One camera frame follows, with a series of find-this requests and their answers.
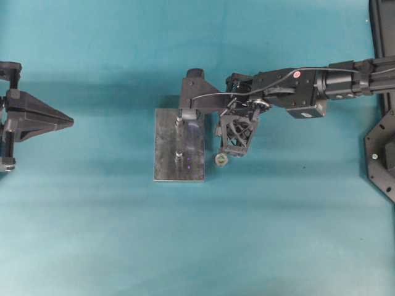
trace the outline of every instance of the metal bracket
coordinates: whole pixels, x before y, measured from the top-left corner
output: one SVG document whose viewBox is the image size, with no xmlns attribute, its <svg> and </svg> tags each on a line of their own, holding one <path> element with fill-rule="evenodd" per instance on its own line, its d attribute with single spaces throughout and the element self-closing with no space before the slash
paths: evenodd
<svg viewBox="0 0 395 296">
<path fill-rule="evenodd" d="M 390 158 L 395 157 L 388 150 L 395 135 L 395 111 L 390 110 L 365 137 L 365 154 L 368 177 L 393 202 L 395 202 L 395 177 L 389 167 Z"/>
</svg>

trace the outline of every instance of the teal surface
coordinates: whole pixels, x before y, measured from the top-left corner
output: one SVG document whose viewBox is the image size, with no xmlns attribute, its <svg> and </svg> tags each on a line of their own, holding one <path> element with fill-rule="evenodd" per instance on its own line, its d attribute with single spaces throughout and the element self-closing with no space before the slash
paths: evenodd
<svg viewBox="0 0 395 296">
<path fill-rule="evenodd" d="M 0 295 L 395 295 L 393 205 L 365 177 L 375 97 L 273 109 L 226 168 L 207 135 L 205 183 L 152 181 L 154 109 L 187 69 L 223 90 L 372 57 L 367 2 L 2 0 L 0 60 L 75 126 L 17 144 L 0 180 Z"/>
</svg>

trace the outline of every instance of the black bracket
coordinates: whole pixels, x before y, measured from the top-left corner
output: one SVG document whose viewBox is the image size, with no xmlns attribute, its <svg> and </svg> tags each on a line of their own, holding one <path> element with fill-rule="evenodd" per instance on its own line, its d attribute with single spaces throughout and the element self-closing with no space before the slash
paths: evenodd
<svg viewBox="0 0 395 296">
<path fill-rule="evenodd" d="M 0 171 L 5 172 L 15 168 L 15 142 L 74 124 L 72 118 L 18 89 L 21 70 L 20 63 L 0 62 L 0 80 L 10 83 L 6 96 L 0 96 Z M 4 122 L 3 110 L 7 114 Z"/>
<path fill-rule="evenodd" d="M 390 110 L 365 137 L 368 177 L 395 202 L 395 111 Z"/>
</svg>

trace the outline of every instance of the black metal mount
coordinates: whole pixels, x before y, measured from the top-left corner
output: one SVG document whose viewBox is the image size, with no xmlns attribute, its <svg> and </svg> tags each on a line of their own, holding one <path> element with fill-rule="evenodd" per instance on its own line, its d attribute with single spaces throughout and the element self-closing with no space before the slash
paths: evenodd
<svg viewBox="0 0 395 296">
<path fill-rule="evenodd" d="M 20 63 L 0 62 L 0 79 L 9 81 L 5 96 L 0 97 L 0 171 L 15 168 L 14 143 L 33 136 L 68 128 L 74 120 L 48 106 L 31 94 L 20 91 Z M 2 121 L 3 110 L 7 118 Z"/>
<path fill-rule="evenodd" d="M 395 1 L 370 0 L 370 23 L 377 58 L 395 55 Z M 365 137 L 368 178 L 395 202 L 395 92 L 380 94 L 383 118 Z"/>
</svg>

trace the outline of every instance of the metal plate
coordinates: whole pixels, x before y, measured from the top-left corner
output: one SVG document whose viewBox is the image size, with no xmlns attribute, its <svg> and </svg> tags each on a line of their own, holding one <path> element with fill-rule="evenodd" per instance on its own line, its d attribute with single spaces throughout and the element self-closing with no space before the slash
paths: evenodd
<svg viewBox="0 0 395 296">
<path fill-rule="evenodd" d="M 395 202 L 395 178 L 386 169 L 384 147 L 395 134 L 394 114 L 393 110 L 388 112 L 365 137 L 368 177 L 393 202 Z"/>
<path fill-rule="evenodd" d="M 203 181 L 204 116 L 182 124 L 183 156 L 176 161 L 177 114 L 178 109 L 156 109 L 154 181 Z"/>
</svg>

